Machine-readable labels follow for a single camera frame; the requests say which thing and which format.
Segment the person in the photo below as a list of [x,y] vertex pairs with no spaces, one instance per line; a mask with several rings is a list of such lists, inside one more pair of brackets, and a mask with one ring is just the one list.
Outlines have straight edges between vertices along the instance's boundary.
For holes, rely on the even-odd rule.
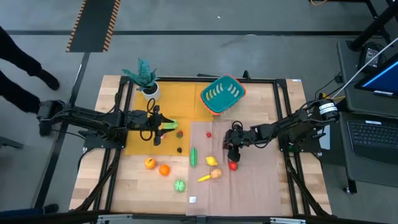
[[[58,90],[58,80],[49,72],[44,70],[41,64],[34,58],[23,52],[0,26],[0,58],[7,60],[20,69],[27,72],[31,77],[41,79],[52,90]],[[0,96],[17,106],[26,113],[39,111],[40,100],[37,96],[29,93],[18,84],[14,83],[0,70]]]

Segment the gray floor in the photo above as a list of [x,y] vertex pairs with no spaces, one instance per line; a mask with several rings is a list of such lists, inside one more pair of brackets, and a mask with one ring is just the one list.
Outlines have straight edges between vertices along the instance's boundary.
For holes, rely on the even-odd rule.
[[[0,24],[6,30],[69,30],[81,1],[3,0]],[[374,1],[381,12],[384,1]],[[363,30],[372,17],[365,4],[327,2],[312,6],[307,0],[252,1],[144,1],[123,0],[116,30]],[[397,36],[397,21],[387,31]],[[40,61],[61,82],[57,92],[37,78],[28,77],[8,62],[1,70],[41,100],[67,100],[83,54],[66,53],[69,36],[15,35],[20,48]],[[136,70],[138,57],[150,60],[160,76],[194,76],[197,73],[252,77],[299,78],[307,99],[333,78],[340,66],[336,43],[352,37],[258,36],[114,36],[109,52],[91,54],[76,104],[94,108],[103,75]],[[374,41],[383,43],[382,39]],[[332,91],[333,83],[325,91]],[[32,206],[54,136],[40,138],[38,122],[0,98],[0,136],[23,142],[23,150],[0,150],[0,210]],[[77,132],[78,128],[69,128]],[[76,179],[82,140],[67,136],[46,203],[67,211]],[[358,184],[357,195],[347,195],[343,167],[324,166],[332,211],[342,218],[397,223],[398,189]]]

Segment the pink cloth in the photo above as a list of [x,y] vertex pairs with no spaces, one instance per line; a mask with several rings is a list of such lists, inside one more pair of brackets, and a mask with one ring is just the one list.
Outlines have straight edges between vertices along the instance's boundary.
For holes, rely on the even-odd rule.
[[[250,123],[243,125],[244,129],[250,127]],[[273,142],[264,149],[244,147],[239,150],[241,160],[237,171],[231,171],[228,151],[222,149],[225,132],[230,128],[230,121],[193,122],[191,125],[190,148],[197,149],[198,165],[188,171],[187,215],[282,215],[277,148]],[[211,138],[206,136],[207,132],[211,132]],[[208,156],[214,156],[218,165],[207,165],[205,158]],[[198,182],[215,168],[223,172],[219,179]],[[190,203],[190,197],[196,197],[196,202]]]

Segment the orange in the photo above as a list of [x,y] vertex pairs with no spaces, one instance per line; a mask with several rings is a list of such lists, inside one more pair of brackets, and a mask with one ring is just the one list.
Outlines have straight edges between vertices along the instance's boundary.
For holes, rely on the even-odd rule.
[[145,160],[145,163],[144,163],[144,164],[145,164],[145,167],[146,167],[147,169],[152,169],[152,168],[155,167],[156,161],[155,161],[154,158],[149,157],[149,158],[147,158],[147,159]]
[[159,172],[163,176],[167,176],[170,173],[170,167],[166,164],[163,164],[159,167]]

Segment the black pants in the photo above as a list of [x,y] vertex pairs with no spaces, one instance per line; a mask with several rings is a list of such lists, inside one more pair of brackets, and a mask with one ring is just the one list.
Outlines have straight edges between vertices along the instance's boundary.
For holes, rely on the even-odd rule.
[[[1,26],[0,58],[13,63],[20,69],[26,71],[30,76],[36,76],[42,69],[41,64],[23,52]],[[0,96],[3,96],[7,101],[25,112],[37,113],[40,107],[40,100],[37,96],[12,82],[1,71]]]

